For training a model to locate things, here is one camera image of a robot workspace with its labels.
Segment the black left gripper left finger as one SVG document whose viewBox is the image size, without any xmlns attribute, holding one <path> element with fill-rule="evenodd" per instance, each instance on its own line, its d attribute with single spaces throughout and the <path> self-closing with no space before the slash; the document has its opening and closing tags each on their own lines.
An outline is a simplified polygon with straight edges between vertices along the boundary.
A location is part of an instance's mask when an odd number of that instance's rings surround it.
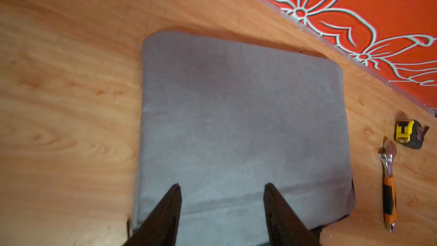
<svg viewBox="0 0 437 246">
<path fill-rule="evenodd" d="M 175 246 L 181 208 L 181 187 L 176 183 L 170 187 L 125 245 Z"/>
</svg>

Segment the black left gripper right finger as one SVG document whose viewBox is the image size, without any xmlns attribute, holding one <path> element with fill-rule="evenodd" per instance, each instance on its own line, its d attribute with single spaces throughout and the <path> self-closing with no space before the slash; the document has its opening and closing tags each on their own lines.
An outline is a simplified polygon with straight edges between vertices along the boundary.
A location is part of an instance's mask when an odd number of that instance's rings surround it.
<svg viewBox="0 0 437 246">
<path fill-rule="evenodd" d="M 272 184 L 265 185 L 264 207 L 271 246 L 318 246 L 316 238 L 300 221 Z"/>
</svg>

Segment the grey zippered laptop bag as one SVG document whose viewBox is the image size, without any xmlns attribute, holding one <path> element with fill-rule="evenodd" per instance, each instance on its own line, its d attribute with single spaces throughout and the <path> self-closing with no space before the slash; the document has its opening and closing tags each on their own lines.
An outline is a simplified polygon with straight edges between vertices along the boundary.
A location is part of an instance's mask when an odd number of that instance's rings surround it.
<svg viewBox="0 0 437 246">
<path fill-rule="evenodd" d="M 173 31 L 145 39 L 133 228 L 182 189 L 179 246 L 268 240 L 272 183 L 308 229 L 356 204 L 343 73 L 332 60 Z"/>
</svg>

